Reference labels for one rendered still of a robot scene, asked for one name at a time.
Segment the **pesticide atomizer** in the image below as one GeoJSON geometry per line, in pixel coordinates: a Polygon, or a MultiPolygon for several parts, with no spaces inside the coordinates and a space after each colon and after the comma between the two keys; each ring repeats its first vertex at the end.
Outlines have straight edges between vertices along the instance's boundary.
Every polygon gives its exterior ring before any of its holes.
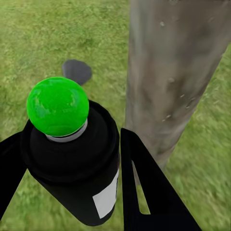
{"type": "Polygon", "coordinates": [[[30,174],[77,220],[96,227],[115,209],[120,135],[108,110],[88,100],[81,87],[90,68],[66,60],[63,74],[40,81],[28,94],[20,150],[30,174]]]}

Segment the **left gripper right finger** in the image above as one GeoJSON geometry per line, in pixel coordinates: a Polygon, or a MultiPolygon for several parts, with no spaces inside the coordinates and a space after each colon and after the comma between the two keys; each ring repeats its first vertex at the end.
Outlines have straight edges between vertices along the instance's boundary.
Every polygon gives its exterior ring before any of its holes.
{"type": "Polygon", "coordinates": [[[135,132],[121,128],[120,155],[125,231],[202,231],[135,132]],[[139,212],[132,162],[150,215],[139,212]]]}

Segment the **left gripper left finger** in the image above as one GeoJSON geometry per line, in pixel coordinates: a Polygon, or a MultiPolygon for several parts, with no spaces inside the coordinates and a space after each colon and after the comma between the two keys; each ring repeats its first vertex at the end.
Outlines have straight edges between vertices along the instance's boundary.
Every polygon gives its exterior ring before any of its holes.
{"type": "Polygon", "coordinates": [[[0,142],[0,219],[27,169],[20,150],[21,133],[0,142]]]}

